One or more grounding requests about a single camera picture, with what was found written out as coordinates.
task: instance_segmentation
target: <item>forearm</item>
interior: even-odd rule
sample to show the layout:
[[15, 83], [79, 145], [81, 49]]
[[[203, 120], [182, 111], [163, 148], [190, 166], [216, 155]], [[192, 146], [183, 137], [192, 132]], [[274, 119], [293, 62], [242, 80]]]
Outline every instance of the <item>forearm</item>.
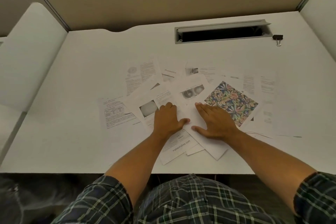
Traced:
[[297, 158], [237, 132], [226, 141], [254, 173], [294, 211], [293, 199], [301, 182], [316, 170]]
[[132, 205], [135, 205], [144, 190], [154, 163], [166, 141], [166, 138], [161, 135], [151, 134], [145, 141], [114, 163], [105, 173], [123, 184]]

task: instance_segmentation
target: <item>floral patterned paper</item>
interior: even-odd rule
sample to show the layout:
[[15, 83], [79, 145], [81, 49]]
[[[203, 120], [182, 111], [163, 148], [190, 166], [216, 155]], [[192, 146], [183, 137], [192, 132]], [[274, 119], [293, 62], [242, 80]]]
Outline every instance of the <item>floral patterned paper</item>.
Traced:
[[239, 127], [258, 105], [226, 82], [221, 82], [204, 101], [211, 106], [218, 105], [227, 111]]

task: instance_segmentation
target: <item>binder clip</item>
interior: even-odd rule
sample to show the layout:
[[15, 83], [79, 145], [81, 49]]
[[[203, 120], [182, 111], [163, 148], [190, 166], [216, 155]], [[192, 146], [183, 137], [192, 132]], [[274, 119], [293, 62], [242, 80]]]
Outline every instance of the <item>binder clip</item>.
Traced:
[[276, 45], [281, 46], [281, 40], [284, 39], [284, 35], [273, 35], [273, 40], [276, 40]]

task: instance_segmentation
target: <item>plaid shirt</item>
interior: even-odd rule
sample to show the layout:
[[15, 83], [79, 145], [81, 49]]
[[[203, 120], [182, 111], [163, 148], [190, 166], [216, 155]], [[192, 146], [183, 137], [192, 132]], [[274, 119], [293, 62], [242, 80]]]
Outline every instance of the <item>plaid shirt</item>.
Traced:
[[[336, 223], [336, 176], [316, 173], [297, 190], [297, 223]], [[102, 176], [78, 196], [53, 224], [284, 223], [239, 192], [213, 180], [187, 175], [155, 188], [133, 216], [124, 186]]]

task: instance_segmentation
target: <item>left hand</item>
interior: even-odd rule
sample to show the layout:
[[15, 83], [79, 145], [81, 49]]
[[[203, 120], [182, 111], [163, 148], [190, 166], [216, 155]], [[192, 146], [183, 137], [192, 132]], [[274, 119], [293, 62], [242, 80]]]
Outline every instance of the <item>left hand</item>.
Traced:
[[190, 122], [190, 119], [187, 118], [178, 121], [176, 111], [176, 105], [170, 102], [162, 105], [159, 110], [156, 110], [153, 134], [168, 140], [169, 137], [180, 131], [185, 124]]

